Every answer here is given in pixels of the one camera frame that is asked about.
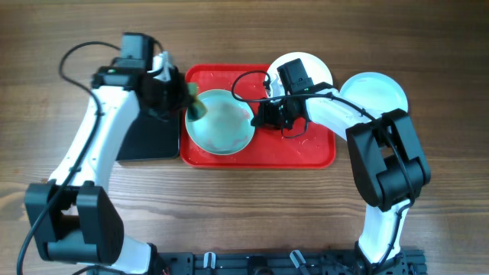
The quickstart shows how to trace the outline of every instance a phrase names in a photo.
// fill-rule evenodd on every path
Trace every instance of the wood table surface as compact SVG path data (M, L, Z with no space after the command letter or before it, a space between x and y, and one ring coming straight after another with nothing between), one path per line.
M29 224L24 191L61 161L86 94L58 62L88 40L123 31L159 39L181 70L197 63L271 63L315 54L337 85L359 72L393 77L432 180L409 211L401 244L426 252L429 273L489 272L489 4L486 1L3 1L0 5L0 274L12 274ZM91 47L66 71L88 83L115 55ZM130 235L160 251L353 248L365 202L339 137L324 170L198 170L180 158L116 163L109 195ZM34 245L26 274L68 274Z

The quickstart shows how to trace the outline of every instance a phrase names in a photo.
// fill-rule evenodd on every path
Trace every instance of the wooden table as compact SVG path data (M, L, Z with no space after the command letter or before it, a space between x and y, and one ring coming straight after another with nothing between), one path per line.
M359 72L392 76L432 168L401 244L424 249L430 273L489 272L487 2L41 2L0 7L0 274L14 273L29 229L25 189L57 167L85 112L86 94L57 75L61 56L88 40L119 44L123 31L155 36L182 70L305 51L327 63L339 86ZM87 83L114 55L87 48L66 70ZM115 164L109 195L126 232L161 251L353 248L365 203L339 138L337 150L324 170ZM77 268L42 262L34 245L25 262L26 274Z

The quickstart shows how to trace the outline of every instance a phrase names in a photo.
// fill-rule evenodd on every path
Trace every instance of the robotic arm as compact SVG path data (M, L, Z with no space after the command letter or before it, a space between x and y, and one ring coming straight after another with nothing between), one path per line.
M158 254L154 245L125 235L122 220L107 192L112 165L131 123L141 111L156 119L165 119L183 107L188 107L193 119L206 113L202 103L196 101L195 91L170 62L168 52L152 57L154 45L155 41L146 35L125 34L121 56L116 59L115 66L103 66L94 75L92 92L101 102L103 116L75 176L34 233L40 257L131 274L169 275L170 270L173 275L213 274L220 265L233 268L219 270L217 274L274 274L268 267L275 264L282 268L284 265L277 255L270 256L274 260L267 261L268 256L265 255L216 257L208 253L204 257L188 256L182 266L170 268L166 256ZM346 99L332 100L342 96L332 85L309 78L301 60L284 62L278 73L280 81L274 79L272 87L282 87L285 94L333 95L263 103L253 123L289 128L293 120L302 117L325 125L347 140L355 184L368 205L364 231L355 245L356 260L348 264L351 269L345 273L379 273L398 265L398 256L406 254L400 252L399 236L407 209L430 178L426 158L409 115L399 109L383 112L363 108ZM373 120L358 109L368 112ZM31 225L39 219L53 194L69 176L95 121L96 103L90 99L78 133L48 184L33 183L26 192L25 205ZM382 156L381 148L385 144L399 154L402 162L395 156ZM62 212L72 205L76 206L78 215ZM173 261L180 256L171 254L171 259ZM294 251L290 258L292 261L287 259L287 264L305 275L310 271L324 274L318 269L319 264L328 265L319 261L308 266L306 260L314 260L315 256L306 254L303 257L299 251ZM244 266L244 271L241 272L238 266Z

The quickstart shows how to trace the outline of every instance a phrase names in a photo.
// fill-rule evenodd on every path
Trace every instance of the red tray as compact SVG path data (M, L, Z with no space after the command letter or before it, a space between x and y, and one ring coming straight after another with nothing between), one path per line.
M186 81L197 83L199 92L210 89L231 90L232 83L244 72L267 70L269 65L199 64L186 73ZM244 99L265 97L263 74L251 74L240 79L235 91ZM257 114L258 103L250 103ZM280 131L257 128L250 144L236 154L217 156L197 147L186 132L182 120L180 156L192 167L200 168L274 168L321 169L335 159L335 134L321 125L309 124L309 130L300 137L283 138ZM305 121L296 121L286 135L299 134Z

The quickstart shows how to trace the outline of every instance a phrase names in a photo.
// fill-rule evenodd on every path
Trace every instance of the red placemat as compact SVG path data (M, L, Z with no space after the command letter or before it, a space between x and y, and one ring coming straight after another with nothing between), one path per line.
M210 89L231 90L235 79L250 70L268 69L269 65L251 64L199 64L186 73L188 83L197 83L199 92ZM239 80L235 91L244 99L266 97L262 86L265 75L251 74ZM250 103L257 114L258 103ZM217 156L200 149L186 132L182 120L180 156L193 167L201 168L274 168L274 169L321 169L335 159L335 134L321 125L309 123L308 131L300 137L288 139L278 130L256 128L250 144L236 154ZM287 135L299 134L305 121L296 121Z

